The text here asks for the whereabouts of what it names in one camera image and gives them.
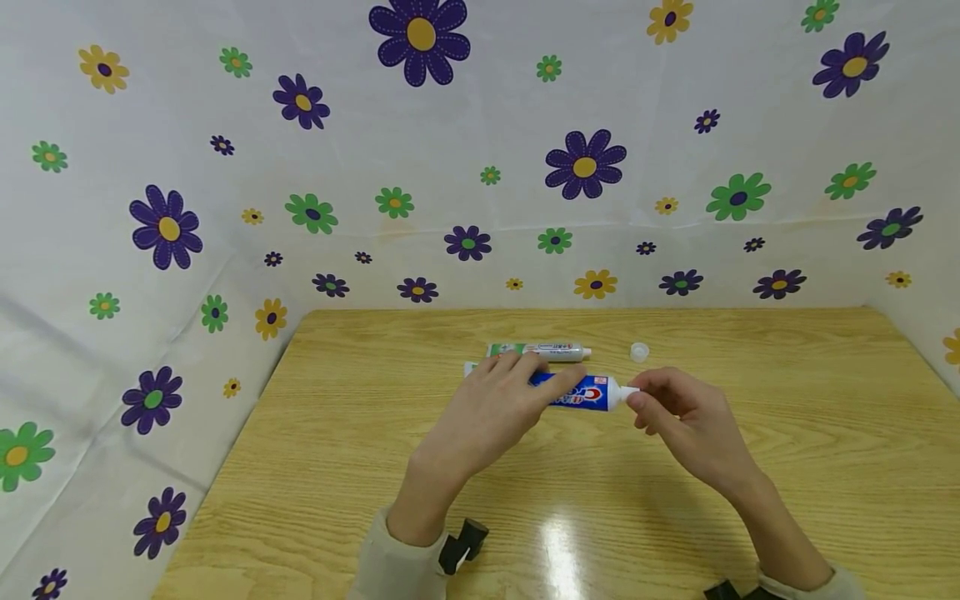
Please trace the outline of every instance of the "wood grain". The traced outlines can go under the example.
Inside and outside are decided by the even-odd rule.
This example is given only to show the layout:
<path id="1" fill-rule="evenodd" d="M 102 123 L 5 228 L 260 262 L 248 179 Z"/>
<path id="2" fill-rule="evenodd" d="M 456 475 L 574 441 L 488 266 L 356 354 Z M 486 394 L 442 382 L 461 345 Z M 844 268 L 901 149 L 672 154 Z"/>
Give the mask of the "wood grain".
<path id="1" fill-rule="evenodd" d="M 342 598 L 373 512 L 494 341 L 580 341 L 591 372 L 675 365 L 723 387 L 798 521 L 871 598 L 960 598 L 960 403 L 877 312 L 345 311 L 300 325 L 157 600 Z M 658 439 L 550 408 L 450 512 L 490 527 L 451 598 L 693 600 L 755 556 Z"/>

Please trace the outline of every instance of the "white bottle cap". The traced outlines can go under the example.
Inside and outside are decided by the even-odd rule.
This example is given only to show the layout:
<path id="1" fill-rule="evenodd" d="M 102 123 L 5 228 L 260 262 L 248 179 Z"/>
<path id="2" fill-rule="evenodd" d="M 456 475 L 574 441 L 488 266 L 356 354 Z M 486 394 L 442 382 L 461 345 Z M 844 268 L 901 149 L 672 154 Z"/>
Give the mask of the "white bottle cap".
<path id="1" fill-rule="evenodd" d="M 634 342 L 634 344 L 630 346 L 630 357 L 634 359 L 635 363 L 642 363 L 649 355 L 650 349 L 642 342 Z"/>

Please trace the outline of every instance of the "yellow flower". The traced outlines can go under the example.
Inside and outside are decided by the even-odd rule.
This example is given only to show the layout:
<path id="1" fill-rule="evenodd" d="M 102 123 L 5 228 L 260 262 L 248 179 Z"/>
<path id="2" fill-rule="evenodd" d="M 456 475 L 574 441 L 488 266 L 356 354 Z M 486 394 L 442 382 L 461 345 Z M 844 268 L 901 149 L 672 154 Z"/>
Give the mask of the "yellow flower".
<path id="1" fill-rule="evenodd" d="M 120 56 L 115 52 L 107 52 L 104 49 L 93 44 L 89 52 L 80 50 L 80 58 L 84 61 L 80 63 L 80 70 L 90 76 L 90 82 L 94 87 L 101 87 L 107 94 L 112 94 L 114 88 L 127 89 L 127 82 L 123 78 L 130 75 L 130 70 L 120 64 Z"/>
<path id="2" fill-rule="evenodd" d="M 896 288 L 901 288 L 907 287 L 913 283 L 913 281 L 910 279 L 909 273 L 904 273 L 903 271 L 894 271 L 887 276 L 887 283 Z"/>
<path id="3" fill-rule="evenodd" d="M 234 397 L 240 391 L 240 380 L 231 378 L 224 384 L 224 397 Z"/>
<path id="4" fill-rule="evenodd" d="M 256 311 L 256 332 L 263 337 L 266 342 L 268 338 L 275 338 L 277 333 L 285 326 L 287 320 L 287 307 L 280 304 L 280 299 L 263 301 L 263 310 Z"/>
<path id="5" fill-rule="evenodd" d="M 677 39 L 677 32 L 685 32 L 690 27 L 686 18 L 693 12 L 693 4 L 684 0 L 663 0 L 662 7 L 650 10 L 653 23 L 647 28 L 648 36 L 657 36 L 654 43 L 658 46 L 666 38 L 668 42 Z"/>
<path id="6" fill-rule="evenodd" d="M 960 365 L 960 329 L 953 330 L 952 338 L 944 338 L 944 346 L 950 350 L 947 356 L 944 356 L 947 362 L 951 365 Z"/>
<path id="7" fill-rule="evenodd" d="M 604 269 L 597 273 L 596 271 L 587 271 L 587 273 L 574 281 L 577 287 L 573 289 L 574 294 L 580 294 L 584 300 L 597 298 L 602 300 L 607 294 L 616 291 L 616 277 L 610 275 L 610 271 Z"/>
<path id="8" fill-rule="evenodd" d="M 240 215 L 243 217 L 245 223 L 251 225 L 259 225 L 263 223 L 263 213 L 257 210 L 256 208 L 248 208 L 243 211 L 243 214 Z"/>
<path id="9" fill-rule="evenodd" d="M 662 200 L 657 202 L 657 204 L 655 205 L 655 208 L 657 209 L 657 212 L 660 213 L 661 215 L 668 215 L 674 210 L 676 210 L 677 206 L 679 205 L 680 203 L 677 202 L 676 198 L 663 198 Z"/>

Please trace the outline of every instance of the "flower center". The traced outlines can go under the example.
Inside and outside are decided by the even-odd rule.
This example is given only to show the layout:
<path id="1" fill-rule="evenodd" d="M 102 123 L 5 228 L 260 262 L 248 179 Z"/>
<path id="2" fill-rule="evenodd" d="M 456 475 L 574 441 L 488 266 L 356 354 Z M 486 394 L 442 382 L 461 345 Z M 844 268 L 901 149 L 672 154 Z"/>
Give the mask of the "flower center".
<path id="1" fill-rule="evenodd" d="M 407 40 L 417 50 L 426 52 L 437 43 L 437 32 L 430 21 L 418 16 L 407 25 Z"/>
<path id="2" fill-rule="evenodd" d="M 173 520 L 173 517 L 170 515 L 170 512 L 166 512 L 156 520 L 156 532 L 162 534 L 166 530 L 170 529 L 170 521 Z"/>
<path id="3" fill-rule="evenodd" d="M 149 409 L 155 409 L 160 405 L 160 402 L 163 400 L 163 392 L 160 390 L 153 390 L 147 397 L 143 398 L 143 405 Z"/>
<path id="4" fill-rule="evenodd" d="M 180 224 L 172 217 L 163 217 L 156 228 L 160 230 L 160 236 L 168 242 L 176 242 L 180 239 Z"/>
<path id="5" fill-rule="evenodd" d="M 573 163 L 573 174 L 580 179 L 586 179 L 597 171 L 597 161 L 589 156 L 577 158 Z"/>
<path id="6" fill-rule="evenodd" d="M 308 112 L 313 109 L 313 103 L 303 94 L 297 94 L 297 97 L 294 98 L 294 103 L 297 105 L 297 108 L 303 112 Z"/>
<path id="7" fill-rule="evenodd" d="M 861 73 L 867 70 L 869 63 L 863 57 L 853 57 L 843 65 L 843 74 L 847 77 L 859 77 Z"/>
<path id="8" fill-rule="evenodd" d="M 27 446 L 15 445 L 4 458 L 8 467 L 19 467 L 27 462 Z"/>

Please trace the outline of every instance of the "green flower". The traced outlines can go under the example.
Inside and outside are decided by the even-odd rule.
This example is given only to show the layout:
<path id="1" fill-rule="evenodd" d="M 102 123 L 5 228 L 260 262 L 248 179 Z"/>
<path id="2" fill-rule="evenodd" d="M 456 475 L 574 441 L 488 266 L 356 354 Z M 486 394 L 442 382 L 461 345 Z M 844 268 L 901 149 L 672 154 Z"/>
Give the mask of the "green flower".
<path id="1" fill-rule="evenodd" d="M 113 313 L 118 312 L 120 312 L 120 299 L 114 298 L 110 292 L 97 294 L 97 296 L 90 301 L 90 314 L 96 315 L 97 321 L 112 319 Z"/>
<path id="2" fill-rule="evenodd" d="M 836 0 L 817 0 L 813 6 L 807 7 L 806 16 L 800 22 L 801 27 L 806 27 L 809 34 L 813 30 L 820 32 L 824 25 L 833 22 L 833 14 L 840 8 L 840 3 Z"/>
<path id="3" fill-rule="evenodd" d="M 872 162 L 856 164 L 855 162 L 847 165 L 847 170 L 843 173 L 837 173 L 830 178 L 833 183 L 824 190 L 825 194 L 830 194 L 831 200 L 836 200 L 841 196 L 849 200 L 853 194 L 867 189 L 870 180 L 876 175 L 876 171 L 871 171 L 874 166 Z"/>
<path id="4" fill-rule="evenodd" d="M 727 217 L 733 217 L 734 221 L 743 221 L 748 210 L 763 208 L 760 196 L 773 189 L 769 183 L 761 184 L 762 180 L 762 173 L 754 173 L 746 181 L 743 175 L 737 173 L 730 178 L 730 187 L 720 185 L 713 188 L 710 196 L 716 200 L 707 204 L 707 212 L 716 212 L 717 221 L 723 221 Z"/>
<path id="5" fill-rule="evenodd" d="M 564 62 L 557 60 L 557 55 L 544 56 L 542 62 L 537 63 L 537 77 L 544 83 L 557 81 L 557 76 L 563 73 L 561 66 Z"/>
<path id="6" fill-rule="evenodd" d="M 66 155 L 60 151 L 57 144 L 40 141 L 34 146 L 34 162 L 40 163 L 40 168 L 44 171 L 53 169 L 54 173 L 59 173 L 60 169 L 66 168 Z"/>
<path id="7" fill-rule="evenodd" d="M 220 57 L 220 62 L 224 64 L 224 70 L 232 73 L 233 77 L 249 77 L 253 65 L 247 61 L 247 55 L 236 48 L 224 48 Z"/>
<path id="8" fill-rule="evenodd" d="M 480 174 L 480 181 L 486 185 L 496 185 L 496 183 L 500 181 L 500 172 L 496 167 L 487 167 L 483 170 L 483 173 Z"/>
<path id="9" fill-rule="evenodd" d="M 564 250 L 570 247 L 571 237 L 573 237 L 573 233 L 570 233 L 565 228 L 547 228 L 546 231 L 538 236 L 537 239 L 540 240 L 540 243 L 537 244 L 537 248 L 546 251 L 548 254 L 554 252 L 563 254 Z"/>
<path id="10" fill-rule="evenodd" d="M 223 331 L 224 323 L 230 320 L 227 314 L 227 303 L 220 298 L 220 294 L 207 296 L 206 304 L 200 307 L 200 312 L 204 313 L 201 324 L 203 324 L 210 333 Z"/>
<path id="11" fill-rule="evenodd" d="M 380 212 L 388 213 L 391 219 L 396 217 L 406 219 L 409 217 L 410 211 L 414 209 L 410 200 L 410 194 L 404 194 L 403 190 L 398 187 L 395 187 L 393 191 L 390 191 L 389 187 L 382 187 L 380 188 L 380 196 L 376 197 L 376 203 L 380 204 Z"/>
<path id="12" fill-rule="evenodd" d="M 329 235 L 333 233 L 333 226 L 340 223 L 332 214 L 333 206 L 330 203 L 317 202 L 317 197 L 313 194 L 307 194 L 303 198 L 291 194 L 290 200 L 292 202 L 284 204 L 284 207 L 294 213 L 293 222 L 297 225 L 306 225 L 310 233 L 322 231 Z"/>
<path id="13" fill-rule="evenodd" d="M 31 420 L 20 425 L 14 435 L 10 429 L 0 429 L 0 480 L 3 491 L 13 492 L 24 481 L 36 481 L 40 476 L 37 463 L 46 463 L 56 451 L 46 448 L 54 439 L 54 432 L 45 429 L 37 434 L 36 423 Z"/>

